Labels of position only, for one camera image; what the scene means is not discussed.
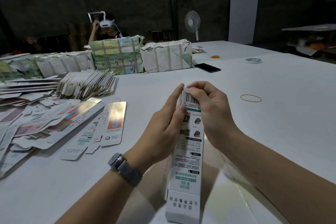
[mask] tape roll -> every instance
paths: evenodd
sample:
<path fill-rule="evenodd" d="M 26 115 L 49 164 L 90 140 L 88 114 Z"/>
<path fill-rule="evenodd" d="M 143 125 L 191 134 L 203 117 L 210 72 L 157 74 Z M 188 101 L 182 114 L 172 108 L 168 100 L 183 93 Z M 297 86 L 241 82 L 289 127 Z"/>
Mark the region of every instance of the tape roll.
<path fill-rule="evenodd" d="M 251 59 L 246 59 L 246 62 L 249 64 L 259 64 L 261 63 L 261 59 L 256 59 L 256 58 L 251 58 Z"/>

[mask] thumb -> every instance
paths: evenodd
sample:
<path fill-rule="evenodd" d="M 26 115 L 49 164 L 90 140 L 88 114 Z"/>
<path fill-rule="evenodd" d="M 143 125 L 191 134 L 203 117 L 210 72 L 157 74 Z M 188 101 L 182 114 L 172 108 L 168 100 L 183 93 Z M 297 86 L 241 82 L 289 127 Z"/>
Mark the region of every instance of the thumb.
<path fill-rule="evenodd" d="M 211 102 L 211 99 L 209 96 L 205 93 L 204 90 L 200 90 L 198 88 L 191 87 L 189 89 L 190 94 L 197 99 L 199 102 L 199 105 L 201 106 L 201 109 L 209 102 Z"/>
<path fill-rule="evenodd" d="M 186 115 L 187 108 L 185 105 L 177 107 L 173 116 L 171 118 L 170 124 L 167 127 L 167 130 L 170 130 L 172 133 L 179 132 L 184 116 Z"/>

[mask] barcode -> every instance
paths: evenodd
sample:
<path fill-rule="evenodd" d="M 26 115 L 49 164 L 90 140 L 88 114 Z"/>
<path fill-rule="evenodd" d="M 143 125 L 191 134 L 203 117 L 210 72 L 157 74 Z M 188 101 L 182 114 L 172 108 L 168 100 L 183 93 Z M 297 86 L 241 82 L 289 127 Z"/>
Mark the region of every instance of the barcode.
<path fill-rule="evenodd" d="M 184 101 L 189 102 L 189 103 L 198 104 L 197 100 L 193 98 L 192 95 L 190 95 L 189 93 L 185 93 Z"/>

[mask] black shirt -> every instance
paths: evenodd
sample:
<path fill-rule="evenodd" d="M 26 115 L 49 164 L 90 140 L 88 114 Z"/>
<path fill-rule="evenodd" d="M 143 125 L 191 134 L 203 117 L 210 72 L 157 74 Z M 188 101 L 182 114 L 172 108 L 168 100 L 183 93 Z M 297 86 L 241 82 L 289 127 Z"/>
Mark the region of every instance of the black shirt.
<path fill-rule="evenodd" d="M 126 33 L 121 33 L 123 37 L 128 36 Z M 116 35 L 108 35 L 107 33 L 98 37 L 98 41 L 105 40 L 105 39 L 113 39 L 113 38 L 121 38 L 120 32 L 117 32 Z"/>

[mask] wristwatch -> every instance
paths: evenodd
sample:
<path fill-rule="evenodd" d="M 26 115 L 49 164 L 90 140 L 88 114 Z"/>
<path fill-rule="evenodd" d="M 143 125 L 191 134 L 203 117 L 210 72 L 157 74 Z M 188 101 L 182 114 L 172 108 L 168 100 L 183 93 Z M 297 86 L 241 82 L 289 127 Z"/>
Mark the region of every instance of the wristwatch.
<path fill-rule="evenodd" d="M 127 159 L 121 153 L 114 154 L 108 161 L 108 165 L 121 174 L 133 187 L 138 186 L 142 179 L 142 175 L 127 162 Z"/>

